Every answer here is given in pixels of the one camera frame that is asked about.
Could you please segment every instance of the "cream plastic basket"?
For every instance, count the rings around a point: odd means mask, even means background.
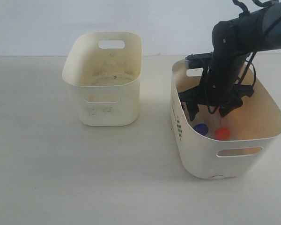
[[[79,37],[62,72],[79,119],[89,126],[123,126],[135,121],[141,66],[142,44],[136,34],[95,32]]]
[[[190,122],[178,93],[197,86],[200,77],[187,76],[184,60],[174,64],[172,72],[170,116],[185,169],[203,179],[238,177],[249,172],[281,134],[281,110],[261,82],[257,79],[255,94],[243,98],[244,105],[227,117],[211,115],[206,106],[199,106],[200,113]],[[249,71],[244,84],[252,81],[253,73]],[[193,129],[199,123],[209,127],[207,136]],[[231,130],[231,137],[218,141],[214,132],[223,126]]]

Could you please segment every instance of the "white wall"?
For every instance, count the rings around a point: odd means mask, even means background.
[[[209,52],[214,25],[239,13],[232,0],[0,0],[0,56],[67,55],[81,34],[118,30],[144,55]]]

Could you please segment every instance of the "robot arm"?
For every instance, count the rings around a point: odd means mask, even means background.
[[[241,83],[256,53],[281,49],[281,3],[277,0],[253,1],[263,8],[250,13],[245,4],[233,0],[244,12],[236,19],[215,25],[212,32],[214,51],[185,58],[187,69],[204,69],[199,86],[179,93],[191,120],[199,112],[198,105],[206,105],[211,114],[220,108],[222,117],[241,107],[241,98],[254,93],[253,85]],[[251,53],[244,74],[239,78]]]

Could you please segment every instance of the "table surface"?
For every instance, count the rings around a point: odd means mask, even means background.
[[[281,136],[240,178],[183,168],[170,121],[183,58],[144,57],[140,115],[125,127],[80,123],[65,57],[0,58],[0,225],[281,225]],[[281,54],[254,63],[281,108]]]

